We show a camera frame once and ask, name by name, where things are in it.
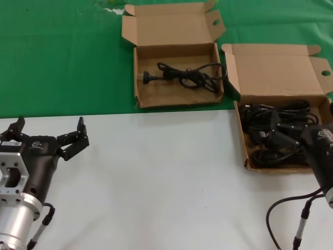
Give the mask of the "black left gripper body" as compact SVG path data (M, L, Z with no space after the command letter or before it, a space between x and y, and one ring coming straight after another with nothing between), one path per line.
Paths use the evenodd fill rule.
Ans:
M21 135L19 141L19 153L29 173L23 192L44 203L60 158L59 143L53 136Z

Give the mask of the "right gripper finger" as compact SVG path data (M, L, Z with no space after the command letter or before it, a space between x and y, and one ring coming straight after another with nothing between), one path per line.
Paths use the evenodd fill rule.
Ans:
M278 113L276 110L272 111L270 121L272 132L301 132L307 126L305 117L285 112Z
M283 147L294 150L300 147L300 142L283 134L280 131L272 130L268 135L268 141L271 146Z

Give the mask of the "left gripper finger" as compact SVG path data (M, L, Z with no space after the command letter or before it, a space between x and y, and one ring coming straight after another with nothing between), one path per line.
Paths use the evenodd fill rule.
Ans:
M26 138L26 135L22 133L23 127L25 125L25 119L19 117L18 120L8 127L6 131L1 133L1 141L17 141L22 142Z
M79 118L76 131L58 136L57 142L59 144L59 155L65 161L70 160L87 148L89 146L89 139L84 118Z

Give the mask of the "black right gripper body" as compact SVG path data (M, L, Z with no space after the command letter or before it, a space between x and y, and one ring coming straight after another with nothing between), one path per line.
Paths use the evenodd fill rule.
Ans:
M321 188L332 188L332 128L314 125L304 128L301 142Z

